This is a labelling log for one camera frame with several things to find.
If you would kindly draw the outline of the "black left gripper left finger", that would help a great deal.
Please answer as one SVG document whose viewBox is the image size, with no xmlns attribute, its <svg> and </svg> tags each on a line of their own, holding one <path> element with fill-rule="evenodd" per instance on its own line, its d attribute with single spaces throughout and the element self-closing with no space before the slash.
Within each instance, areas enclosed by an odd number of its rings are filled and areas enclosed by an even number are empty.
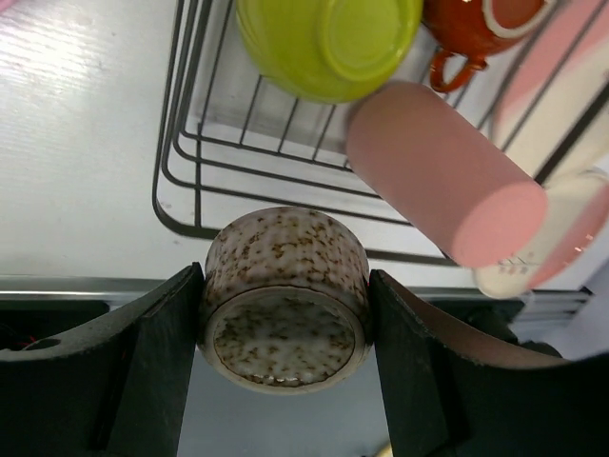
<svg viewBox="0 0 609 457">
<path fill-rule="evenodd" d="M 194 263 L 114 311 L 2 351 L 2 455 L 176 455 L 204 281 Z"/>
</svg>

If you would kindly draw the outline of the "lime green bowl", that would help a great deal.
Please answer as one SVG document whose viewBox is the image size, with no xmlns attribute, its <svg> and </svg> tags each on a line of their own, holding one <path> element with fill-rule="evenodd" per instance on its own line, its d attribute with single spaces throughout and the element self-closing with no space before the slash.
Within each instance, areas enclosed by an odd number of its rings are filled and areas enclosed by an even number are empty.
<svg viewBox="0 0 609 457">
<path fill-rule="evenodd" d="M 393 75 L 422 19 L 421 1 L 239 1 L 236 21 L 258 72 L 286 92 L 341 104 Z"/>
</svg>

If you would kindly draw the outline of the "orange black mug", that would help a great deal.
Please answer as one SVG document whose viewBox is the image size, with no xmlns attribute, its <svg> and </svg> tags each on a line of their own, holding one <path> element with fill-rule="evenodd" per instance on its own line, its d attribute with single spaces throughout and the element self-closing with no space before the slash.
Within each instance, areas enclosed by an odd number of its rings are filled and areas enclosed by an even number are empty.
<svg viewBox="0 0 609 457">
<path fill-rule="evenodd" d="M 431 89 L 459 89 L 487 67 L 486 58 L 508 50 L 535 31 L 556 1 L 428 0 L 422 23 L 438 43 L 429 70 Z"/>
</svg>

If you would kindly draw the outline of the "salmon pink cup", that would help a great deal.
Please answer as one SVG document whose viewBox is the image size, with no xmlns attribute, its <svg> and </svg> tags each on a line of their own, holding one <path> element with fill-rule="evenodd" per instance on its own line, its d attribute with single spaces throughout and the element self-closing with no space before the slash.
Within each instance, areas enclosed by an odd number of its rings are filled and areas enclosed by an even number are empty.
<svg viewBox="0 0 609 457">
<path fill-rule="evenodd" d="M 349 114 L 351 169 L 466 268 L 490 266 L 540 229 L 543 188 L 426 86 L 391 83 Z"/>
</svg>

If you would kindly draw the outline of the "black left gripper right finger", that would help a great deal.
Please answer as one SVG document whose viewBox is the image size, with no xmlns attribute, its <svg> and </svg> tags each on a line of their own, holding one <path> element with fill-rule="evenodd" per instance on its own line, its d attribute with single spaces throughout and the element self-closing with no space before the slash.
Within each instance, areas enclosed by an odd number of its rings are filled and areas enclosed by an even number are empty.
<svg viewBox="0 0 609 457">
<path fill-rule="evenodd" d="M 604 456 L 608 357 L 522 348 L 370 275 L 375 352 L 396 456 Z"/>
</svg>

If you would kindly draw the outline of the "speckled ceramic small cup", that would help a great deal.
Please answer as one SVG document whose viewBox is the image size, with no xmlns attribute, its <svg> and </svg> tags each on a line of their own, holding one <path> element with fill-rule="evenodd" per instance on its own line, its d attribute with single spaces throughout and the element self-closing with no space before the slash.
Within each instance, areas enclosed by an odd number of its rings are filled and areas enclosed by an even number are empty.
<svg viewBox="0 0 609 457">
<path fill-rule="evenodd" d="M 369 273 L 362 244 L 336 219 L 296 207 L 251 212 L 210 245 L 198 348 L 250 390 L 332 387 L 372 346 Z"/>
</svg>

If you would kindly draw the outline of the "pink cream plate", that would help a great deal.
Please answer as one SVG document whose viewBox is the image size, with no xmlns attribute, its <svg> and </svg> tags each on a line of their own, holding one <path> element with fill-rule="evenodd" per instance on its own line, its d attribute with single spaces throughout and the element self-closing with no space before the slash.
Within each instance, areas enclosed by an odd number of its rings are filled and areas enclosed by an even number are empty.
<svg viewBox="0 0 609 457">
<path fill-rule="evenodd" d="M 589 169 L 545 188 L 548 210 L 538 232 L 513 256 L 473 270 L 478 289 L 494 299 L 519 296 L 560 274 L 594 242 L 608 221 L 608 175 Z"/>
<path fill-rule="evenodd" d="M 608 81 L 608 4 L 571 1 L 520 60 L 491 121 L 490 138 L 536 176 Z"/>
</svg>

